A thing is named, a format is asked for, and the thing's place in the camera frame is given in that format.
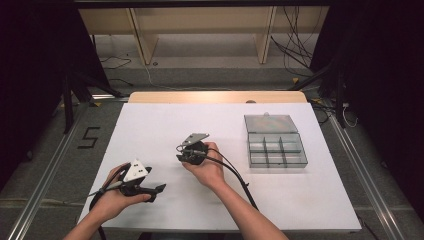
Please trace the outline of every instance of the white table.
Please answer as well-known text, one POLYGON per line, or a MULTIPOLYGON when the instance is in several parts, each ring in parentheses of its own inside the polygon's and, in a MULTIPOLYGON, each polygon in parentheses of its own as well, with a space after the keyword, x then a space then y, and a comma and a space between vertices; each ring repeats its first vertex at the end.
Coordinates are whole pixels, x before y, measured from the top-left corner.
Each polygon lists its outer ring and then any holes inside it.
MULTIPOLYGON (((142 183, 166 183, 154 203, 125 209, 103 227, 153 232, 233 232, 236 224, 223 204, 177 160, 176 146, 191 133, 209 133, 237 168, 259 210, 281 230, 359 231, 361 226, 308 103, 164 104, 127 103, 113 132, 90 192, 113 167, 139 158, 153 168, 142 183), (299 130, 308 165, 304 169, 250 169, 245 114, 289 114, 299 130)), ((227 182, 243 197, 236 177, 227 182)), ((81 219, 87 214, 87 199, 81 219)))

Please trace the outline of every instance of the person's left hand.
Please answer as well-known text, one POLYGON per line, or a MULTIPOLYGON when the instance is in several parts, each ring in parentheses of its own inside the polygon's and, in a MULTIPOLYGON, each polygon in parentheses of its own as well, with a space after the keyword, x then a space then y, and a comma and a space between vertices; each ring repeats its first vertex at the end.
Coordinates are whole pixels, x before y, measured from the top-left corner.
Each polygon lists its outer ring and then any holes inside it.
MULTIPOLYGON (((109 172, 109 176, 107 177, 105 183, 111 177, 113 177, 114 173, 118 171, 120 167, 124 166, 125 164, 128 163, 124 163, 112 169, 109 172)), ((112 180, 111 184, 117 182, 118 177, 119 174, 117 174, 117 176, 112 180)), ((149 200, 150 197, 151 196, 149 194, 139 194, 132 197, 127 197, 124 196, 118 189, 109 190, 100 197, 90 212, 97 215, 97 217, 103 222, 106 222, 107 220, 118 216, 119 213, 121 213, 122 210, 124 210, 126 207, 136 203, 145 202, 149 200)))

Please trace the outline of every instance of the white plastic part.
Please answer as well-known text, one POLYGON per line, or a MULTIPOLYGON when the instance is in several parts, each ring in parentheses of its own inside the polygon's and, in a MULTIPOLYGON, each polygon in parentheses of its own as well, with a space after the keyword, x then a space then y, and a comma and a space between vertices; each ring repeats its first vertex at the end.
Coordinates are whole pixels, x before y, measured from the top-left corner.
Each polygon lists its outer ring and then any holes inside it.
POLYGON ((143 166, 143 164, 138 160, 134 160, 131 163, 130 169, 128 169, 127 175, 125 175, 124 182, 129 182, 138 178, 147 176, 149 172, 143 166))

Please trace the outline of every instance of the person's right hand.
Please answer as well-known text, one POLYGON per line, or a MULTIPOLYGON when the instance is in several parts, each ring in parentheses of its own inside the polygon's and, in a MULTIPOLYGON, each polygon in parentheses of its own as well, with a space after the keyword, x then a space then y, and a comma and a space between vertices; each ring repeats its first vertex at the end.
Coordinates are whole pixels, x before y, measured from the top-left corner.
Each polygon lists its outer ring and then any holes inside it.
MULTIPOLYGON (((216 152, 219 151, 216 143, 205 142, 204 144, 209 149, 208 157, 215 158, 222 162, 222 156, 216 152)), ((188 171, 196 176, 197 180, 199 180, 201 184, 208 188, 213 189, 214 187, 225 183, 223 166, 219 163, 205 159, 200 165, 192 165, 188 162, 182 162, 182 164, 188 171)))

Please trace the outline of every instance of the wire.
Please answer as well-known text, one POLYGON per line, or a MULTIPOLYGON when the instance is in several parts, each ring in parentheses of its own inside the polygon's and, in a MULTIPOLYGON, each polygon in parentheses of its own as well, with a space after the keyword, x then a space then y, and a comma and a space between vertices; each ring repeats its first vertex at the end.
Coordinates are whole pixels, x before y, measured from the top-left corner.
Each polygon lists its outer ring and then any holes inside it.
POLYGON ((300 39, 299 39, 299 34, 298 34, 298 31, 297 31, 297 20, 298 20, 298 18, 299 18, 299 7, 297 6, 297 7, 295 7, 295 10, 294 10, 294 18, 295 18, 295 24, 293 25, 293 23, 292 23, 292 20, 290 20, 290 18, 289 18, 289 16, 288 16, 288 14, 287 14, 287 11, 286 11, 286 7, 283 7, 283 10, 284 10, 284 13, 285 13, 285 15, 286 15, 286 18, 287 18, 287 21, 289 22, 289 25, 290 25, 290 28, 291 28, 291 30, 292 30, 292 32, 291 32, 291 35, 290 34, 288 34, 289 35, 289 38, 290 38, 290 40, 292 41, 292 43, 295 45, 295 46, 297 46, 298 48, 299 48, 299 51, 302 53, 302 50, 309 56, 309 58, 311 58, 312 57, 312 54, 310 53, 310 52, 308 52, 307 50, 306 50, 306 48, 305 48, 305 46, 303 45, 303 43, 302 43, 302 41, 300 41, 300 39), (293 34, 296 36, 296 38, 297 38, 297 43, 293 40, 293 34))
POLYGON ((122 66, 125 66, 125 65, 127 65, 128 63, 130 63, 130 62, 131 62, 131 59, 129 59, 129 58, 120 58, 120 57, 114 57, 114 56, 112 56, 112 57, 108 57, 108 58, 106 58, 105 60, 101 60, 100 62, 107 62, 109 59, 112 59, 112 58, 116 58, 116 59, 119 59, 119 60, 125 60, 125 61, 127 61, 127 62, 125 62, 125 63, 123 63, 123 64, 120 64, 120 65, 118 65, 118 66, 116 66, 116 67, 113 67, 113 68, 110 68, 110 67, 104 67, 104 69, 117 69, 117 68, 120 68, 120 67, 122 67, 122 66))
POLYGON ((317 23, 315 24, 314 28, 312 29, 312 33, 311 35, 309 35, 309 37, 303 42, 303 44, 306 44, 307 41, 309 41, 309 39, 312 37, 312 35, 314 35, 316 28, 318 27, 319 21, 321 20, 321 14, 322 14, 322 6, 319 9, 319 15, 318 15, 318 19, 317 19, 317 23))
MULTIPOLYGON (((90 195, 89 195, 89 196, 94 195, 94 198, 91 200, 91 203, 90 203, 90 206, 89 206, 89 211, 91 211, 91 209, 94 207, 94 205, 96 205, 97 201, 98 201, 98 200, 99 200, 99 199, 103 196, 103 194, 104 194, 105 192, 107 192, 107 191, 109 191, 109 190, 116 189, 116 188, 118 188, 118 187, 122 184, 122 182, 121 182, 121 181, 115 182, 115 183, 113 183, 113 184, 111 184, 111 183, 112 183, 113 179, 115 179, 115 177, 116 177, 119 173, 121 173, 122 171, 124 171, 124 170, 125 170, 125 168, 127 168, 127 167, 128 167, 128 164, 125 164, 124 166, 120 167, 117 171, 115 171, 115 172, 113 173, 112 177, 110 177, 110 178, 107 180, 107 182, 106 182, 105 184, 103 184, 103 186, 99 189, 99 191, 94 192, 94 193, 92 193, 92 194, 90 194, 90 195)), ((106 240, 106 234, 105 234, 105 232, 103 231, 103 228, 102 228, 102 226, 101 226, 101 225, 99 226, 99 228, 97 229, 97 231, 99 232, 100 238, 101 238, 102 240, 106 240)))
POLYGON ((308 67, 307 65, 305 65, 304 63, 302 63, 299 59, 297 59, 295 56, 293 56, 291 53, 288 53, 287 51, 293 52, 293 53, 298 54, 298 55, 301 55, 300 53, 298 53, 298 52, 296 52, 296 51, 294 51, 294 50, 292 50, 292 49, 289 49, 289 48, 287 48, 287 47, 285 47, 285 46, 281 45, 280 43, 278 43, 278 42, 274 39, 274 37, 273 37, 273 36, 271 36, 271 40, 275 43, 275 45, 278 47, 278 49, 279 49, 281 52, 283 52, 283 53, 284 53, 284 56, 283 56, 283 65, 284 65, 284 69, 285 69, 287 72, 289 72, 289 73, 291 73, 291 74, 294 74, 294 75, 302 76, 302 77, 311 77, 310 75, 304 75, 304 74, 297 73, 297 72, 295 72, 293 69, 291 69, 291 68, 288 66, 288 64, 286 65, 286 55, 287 55, 287 56, 291 57, 293 60, 295 60, 296 62, 298 62, 299 64, 301 64, 303 67, 305 67, 305 68, 309 69, 309 67, 308 67))
POLYGON ((374 231, 370 228, 370 226, 368 226, 368 224, 358 215, 358 213, 355 212, 355 214, 360 224, 364 226, 371 233, 371 235, 374 237, 375 240, 379 240, 380 238, 378 238, 377 234, 374 233, 374 231))
POLYGON ((203 87, 187 87, 187 88, 173 88, 173 87, 168 87, 168 86, 163 86, 163 85, 157 85, 154 84, 152 82, 152 77, 150 76, 150 71, 149 69, 146 67, 145 64, 142 64, 143 67, 146 69, 147 72, 147 76, 148 76, 148 80, 150 85, 152 85, 153 87, 158 87, 158 88, 165 88, 165 89, 169 89, 169 90, 173 90, 173 91, 184 91, 184 90, 196 90, 196 89, 203 89, 203 90, 228 90, 228 91, 234 91, 231 88, 203 88, 203 87))
POLYGON ((344 108, 343 108, 343 118, 344 118, 344 120, 345 120, 346 124, 347 124, 349 127, 356 127, 356 125, 358 124, 358 118, 356 118, 356 119, 355 119, 355 122, 354 122, 354 124, 353 124, 353 125, 350 125, 349 121, 346 119, 346 116, 345 116, 346 108, 347 108, 347 107, 344 107, 344 108))
POLYGON ((324 123, 328 122, 330 116, 335 113, 335 107, 328 107, 319 102, 319 100, 308 99, 308 102, 311 103, 311 106, 314 110, 319 110, 324 112, 326 118, 323 121, 318 121, 319 125, 322 126, 324 123))
POLYGON ((202 157, 204 157, 204 158, 206 158, 206 159, 208 159, 208 160, 211 160, 211 161, 213 161, 213 162, 216 162, 216 163, 218 163, 218 164, 221 164, 221 165, 223 165, 224 167, 226 167, 228 170, 230 170, 236 177, 237 177, 237 179, 239 180, 239 182, 240 182, 240 184, 241 184, 241 186, 243 187, 243 190, 244 190, 244 192, 246 193, 246 196, 247 196, 247 198, 249 199, 249 202, 250 202, 250 204, 254 207, 254 208, 256 208, 256 210, 258 210, 259 211, 259 209, 258 209, 258 206, 256 205, 256 203, 255 203, 255 200, 253 199, 253 197, 252 197, 252 194, 250 193, 250 191, 249 191, 249 189, 248 189, 248 185, 249 184, 246 184, 245 182, 244 182, 244 180, 243 180, 243 178, 241 177, 241 175, 240 175, 240 173, 237 171, 237 169, 230 163, 230 161, 228 161, 228 159, 227 158, 225 158, 224 157, 224 155, 222 155, 220 152, 218 152, 217 150, 215 150, 215 149, 211 149, 211 148, 209 148, 208 150, 213 150, 213 151, 215 151, 215 152, 217 152, 220 156, 222 156, 230 165, 228 165, 228 164, 226 164, 226 163, 224 163, 224 162, 222 162, 222 161, 220 161, 220 160, 218 160, 218 159, 216 159, 216 158, 213 158, 213 157, 209 157, 209 156, 205 156, 204 154, 198 154, 198 153, 194 153, 193 152, 193 154, 194 155, 198 155, 198 156, 202 156, 202 157))
POLYGON ((310 88, 307 88, 307 89, 302 89, 301 91, 302 91, 302 92, 307 92, 307 91, 310 91, 310 90, 317 89, 317 88, 319 88, 319 87, 320 87, 320 86, 310 87, 310 88))
MULTIPOLYGON (((297 24, 297 21, 299 19, 300 8, 298 6, 296 6, 294 8, 294 11, 295 11, 295 23, 294 23, 294 31, 293 32, 295 33, 295 36, 296 36, 296 39, 297 39, 297 46, 299 47, 299 52, 300 53, 302 53, 302 50, 305 51, 305 53, 306 53, 306 55, 307 55, 307 57, 309 58, 309 61, 310 61, 311 58, 312 58, 312 54, 310 54, 306 50, 306 48, 303 45, 302 41, 300 41, 299 34, 298 34, 298 24, 297 24)), ((304 55, 302 54, 301 56, 302 56, 303 62, 306 64, 306 60, 305 60, 304 55)))
POLYGON ((96 194, 97 194, 97 192, 95 192, 95 193, 91 193, 91 194, 89 194, 88 196, 84 196, 84 197, 80 197, 80 198, 75 198, 75 199, 71 199, 71 200, 68 200, 68 201, 62 201, 62 204, 64 204, 64 205, 71 205, 71 204, 74 204, 74 203, 76 203, 76 202, 79 202, 80 200, 86 199, 87 197, 91 197, 91 196, 96 195, 96 194))
MULTIPOLYGON (((16 204, 26 204, 28 202, 28 199, 26 198, 5 198, 0 199, 1 204, 7 204, 7 205, 16 205, 16 204)), ((50 206, 60 206, 60 205, 69 205, 69 206, 77 206, 81 207, 84 206, 84 203, 76 203, 76 202, 64 202, 61 200, 51 199, 51 198, 44 198, 41 200, 41 205, 50 205, 50 206)))
POLYGON ((121 78, 111 78, 111 79, 109 79, 109 81, 121 81, 121 82, 124 82, 124 83, 130 85, 131 87, 134 87, 134 84, 127 82, 127 81, 125 81, 124 79, 121 79, 121 78))

